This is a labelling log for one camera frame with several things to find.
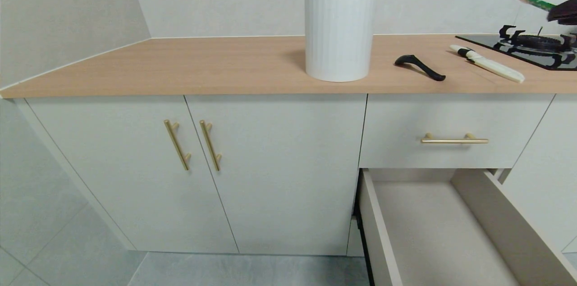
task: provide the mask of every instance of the gas stove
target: gas stove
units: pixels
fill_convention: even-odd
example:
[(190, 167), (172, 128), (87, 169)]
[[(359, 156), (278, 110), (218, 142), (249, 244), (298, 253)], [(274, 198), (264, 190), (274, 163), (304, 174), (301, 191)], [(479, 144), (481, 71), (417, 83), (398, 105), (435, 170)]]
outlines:
[(459, 35), (457, 38), (513, 56), (546, 70), (577, 70), (577, 35), (525, 35), (504, 25), (499, 35)]

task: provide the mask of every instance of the spatula head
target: spatula head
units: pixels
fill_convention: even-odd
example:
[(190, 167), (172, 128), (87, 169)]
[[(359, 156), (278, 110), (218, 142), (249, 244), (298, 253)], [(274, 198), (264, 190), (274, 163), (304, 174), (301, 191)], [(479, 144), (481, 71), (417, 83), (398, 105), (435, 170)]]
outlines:
[(547, 15), (548, 21), (563, 25), (577, 25), (577, 0), (567, 0), (551, 9)]

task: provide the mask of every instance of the white knife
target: white knife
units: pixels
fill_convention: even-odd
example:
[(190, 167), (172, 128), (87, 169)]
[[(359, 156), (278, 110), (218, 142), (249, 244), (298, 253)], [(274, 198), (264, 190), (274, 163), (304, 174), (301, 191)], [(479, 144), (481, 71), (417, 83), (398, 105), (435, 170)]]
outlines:
[(509, 68), (494, 60), (489, 60), (470, 48), (465, 48), (457, 46), (456, 44), (452, 44), (451, 50), (457, 52), (457, 54), (459, 54), (460, 56), (467, 58), (468, 61), (472, 62), (476, 66), (484, 68), (489, 72), (502, 76), (503, 78), (506, 78), (508, 80), (517, 83), (523, 83), (523, 81), (525, 81), (525, 76), (523, 76), (523, 74), (521, 74), (520, 72), (517, 72), (516, 70), (513, 70), (512, 68)]

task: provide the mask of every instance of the floor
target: floor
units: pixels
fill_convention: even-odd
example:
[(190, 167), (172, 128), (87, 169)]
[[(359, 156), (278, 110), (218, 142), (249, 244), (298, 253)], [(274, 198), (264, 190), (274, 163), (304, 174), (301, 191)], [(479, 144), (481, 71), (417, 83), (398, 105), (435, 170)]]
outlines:
[(128, 286), (369, 286), (364, 258), (148, 253)]

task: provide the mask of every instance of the cabinet door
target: cabinet door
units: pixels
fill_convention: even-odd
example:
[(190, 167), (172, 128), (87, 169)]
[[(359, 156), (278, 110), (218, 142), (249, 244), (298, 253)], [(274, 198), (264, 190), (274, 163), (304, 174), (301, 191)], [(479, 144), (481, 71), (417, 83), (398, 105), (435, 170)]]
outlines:
[(366, 95), (186, 98), (241, 253), (346, 255)]
[(27, 101), (136, 249), (238, 252), (183, 96)]
[(558, 251), (577, 231), (577, 95), (558, 94), (503, 187)]

